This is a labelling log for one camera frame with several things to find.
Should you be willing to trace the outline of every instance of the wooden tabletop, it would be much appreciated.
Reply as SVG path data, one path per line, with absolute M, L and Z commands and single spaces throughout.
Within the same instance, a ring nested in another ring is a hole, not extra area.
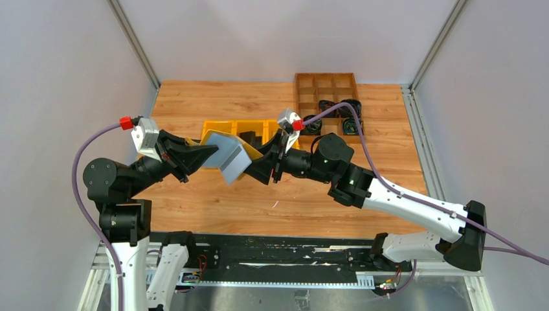
M 390 181 L 425 194 L 400 87 L 357 87 L 376 167 Z M 294 107 L 293 90 L 292 83 L 166 81 L 152 118 L 174 135 L 200 138 L 205 120 L 275 119 Z M 361 147 L 352 147 L 353 163 L 369 168 Z M 348 238 L 422 230 L 389 214 L 339 205 L 327 195 L 329 185 L 289 174 L 268 186 L 250 176 L 228 186 L 212 169 L 201 169 L 189 180 L 179 183 L 169 176 L 138 195 L 153 202 L 153 230 Z

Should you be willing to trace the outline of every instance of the black cable bundle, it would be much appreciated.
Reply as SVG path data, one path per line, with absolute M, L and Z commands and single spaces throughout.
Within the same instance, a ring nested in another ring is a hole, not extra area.
M 322 99 L 322 100 L 319 101 L 320 112 L 323 112 L 324 110 L 326 110 L 328 108 L 331 108 L 334 105 L 335 105 L 335 103 L 332 102 L 331 100 Z M 325 115 L 324 118 L 337 118 L 337 110 L 334 110 L 333 112 Z
M 341 122 L 343 135 L 359 135 L 359 128 L 353 117 L 346 118 Z M 360 129 L 364 130 L 364 122 L 360 120 Z
M 344 99 L 341 102 L 348 102 L 353 108 L 355 109 L 357 115 L 359 116 L 359 119 L 361 118 L 361 111 L 362 111 L 362 104 L 356 100 L 356 99 Z M 339 108 L 339 116 L 342 118 L 350 118 L 353 117 L 353 114 L 347 107 L 341 107 Z
M 303 118 L 303 121 L 307 121 L 313 118 L 315 115 L 308 115 Z M 322 120 L 318 119 L 315 122 L 305 126 L 303 129 L 303 135 L 320 135 L 320 129 L 322 128 Z

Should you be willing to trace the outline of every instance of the wooden organizer box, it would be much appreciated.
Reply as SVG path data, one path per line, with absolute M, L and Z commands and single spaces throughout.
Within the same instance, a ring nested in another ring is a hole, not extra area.
M 319 114 L 320 100 L 338 103 L 349 98 L 359 99 L 353 73 L 297 73 L 294 85 L 295 111 L 302 118 Z M 321 135 L 336 133 L 347 143 L 360 143 L 358 135 L 343 134 L 340 117 L 322 118 L 321 120 Z M 300 135 L 299 141 L 301 144 L 310 144 L 315 137 L 318 135 Z

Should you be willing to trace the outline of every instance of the white wall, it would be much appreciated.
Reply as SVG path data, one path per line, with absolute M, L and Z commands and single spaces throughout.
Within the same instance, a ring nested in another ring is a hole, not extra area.
M 449 199 L 485 203 L 490 228 L 546 258 L 547 16 L 545 0 L 470 1 L 418 89 Z M 547 309 L 548 267 L 485 253 L 483 270 L 495 310 Z
M 0 29 L 1 309 L 76 310 L 98 238 L 74 201 L 74 154 L 155 92 L 106 1 L 3 1 Z M 131 139 L 108 134 L 83 165 L 98 156 L 130 160 Z
M 121 0 L 161 80 L 411 82 L 455 0 Z

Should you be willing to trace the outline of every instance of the glass surface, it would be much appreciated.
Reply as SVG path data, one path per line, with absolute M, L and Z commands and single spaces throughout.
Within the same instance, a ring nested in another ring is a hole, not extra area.
M 198 287 L 175 294 L 171 311 L 338 311 L 445 310 L 473 311 L 463 277 L 416 277 L 389 300 L 369 301 L 370 290 Z M 105 285 L 98 310 L 110 310 L 110 287 Z

